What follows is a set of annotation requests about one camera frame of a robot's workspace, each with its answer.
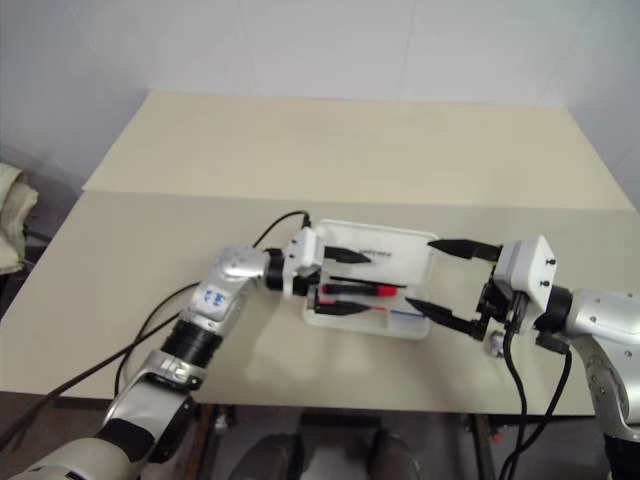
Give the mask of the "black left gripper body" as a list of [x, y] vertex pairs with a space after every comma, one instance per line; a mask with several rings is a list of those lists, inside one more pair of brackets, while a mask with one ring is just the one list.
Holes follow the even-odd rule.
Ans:
[[309, 290], [317, 288], [321, 281], [322, 268], [320, 266], [301, 267], [294, 272], [292, 294], [305, 297]]

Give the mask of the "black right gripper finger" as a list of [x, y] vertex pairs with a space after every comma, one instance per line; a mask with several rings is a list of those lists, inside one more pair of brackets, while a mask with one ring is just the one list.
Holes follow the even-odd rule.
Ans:
[[465, 320], [453, 314], [450, 309], [442, 306], [406, 297], [405, 300], [418, 312], [438, 325], [468, 335], [475, 340], [483, 339], [483, 323], [480, 320]]
[[478, 258], [497, 261], [502, 247], [469, 239], [438, 239], [428, 243], [431, 248], [462, 259]]

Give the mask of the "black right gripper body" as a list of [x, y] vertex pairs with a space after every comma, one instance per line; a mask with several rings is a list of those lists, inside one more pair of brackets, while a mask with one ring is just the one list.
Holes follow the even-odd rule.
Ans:
[[489, 321], [491, 319], [501, 323], [505, 331], [511, 336], [519, 332], [526, 310], [526, 294], [513, 291], [495, 280], [489, 279], [483, 286], [476, 312], [480, 314], [477, 320], [476, 339], [485, 339]]

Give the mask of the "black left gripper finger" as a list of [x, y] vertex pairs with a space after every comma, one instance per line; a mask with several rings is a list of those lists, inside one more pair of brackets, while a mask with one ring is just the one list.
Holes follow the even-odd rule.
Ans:
[[319, 301], [314, 304], [313, 311], [319, 315], [348, 316], [370, 310], [371, 307], [352, 301]]
[[371, 259], [362, 253], [335, 246], [324, 247], [324, 258], [344, 264], [365, 264], [371, 262]]

